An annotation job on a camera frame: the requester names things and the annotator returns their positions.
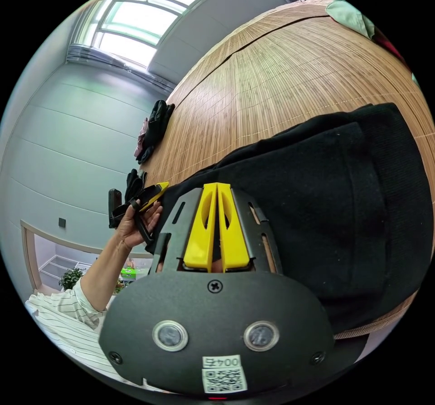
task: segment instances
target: person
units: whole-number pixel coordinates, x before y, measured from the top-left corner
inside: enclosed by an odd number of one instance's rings
[[[143,215],[142,219],[150,233],[162,210],[161,204],[156,202]],[[41,330],[68,357],[109,378],[140,387],[118,375],[98,343],[107,306],[121,269],[132,249],[144,242],[133,216],[134,210],[130,206],[100,256],[73,289],[49,296],[41,293],[31,295],[25,306]],[[164,392],[149,386],[146,381],[141,387]]]

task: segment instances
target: yellow plastic part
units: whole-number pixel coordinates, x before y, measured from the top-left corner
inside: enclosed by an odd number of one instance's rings
[[[222,269],[244,268],[249,264],[249,254],[242,227],[229,184],[217,183],[219,207],[219,232],[221,236]]]
[[[162,183],[157,183],[157,185],[161,188],[160,192],[154,195],[146,204],[142,205],[140,213],[150,208],[165,193],[166,189],[169,187],[169,182],[163,181]]]
[[[204,184],[184,253],[184,264],[188,268],[206,269],[209,273],[213,260],[217,190],[217,183]]]

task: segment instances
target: doorway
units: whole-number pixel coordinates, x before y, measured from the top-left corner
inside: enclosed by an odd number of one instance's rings
[[[73,268],[86,273],[101,253],[101,249],[67,242],[46,234],[21,221],[24,259],[34,293],[51,295],[63,291],[60,279]],[[132,254],[126,266],[140,264],[142,275],[147,274],[152,264],[152,255]],[[131,280],[120,276],[121,280]]]

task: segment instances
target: white striped sleeve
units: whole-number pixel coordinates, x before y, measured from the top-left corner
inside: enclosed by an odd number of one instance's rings
[[[81,279],[77,281],[71,290],[65,292],[53,293],[49,296],[41,293],[31,295],[29,302],[36,309],[38,307],[49,308],[53,312],[65,314],[95,329],[100,323],[100,318],[107,310],[99,312],[90,304],[82,291],[80,281]]]

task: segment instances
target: striped shirt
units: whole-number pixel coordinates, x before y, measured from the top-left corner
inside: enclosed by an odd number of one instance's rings
[[[164,390],[133,384],[112,367],[99,343],[99,333],[107,308],[99,312],[83,294],[80,280],[72,290],[46,296],[31,295],[25,306],[46,336],[65,354],[111,379],[146,390]]]

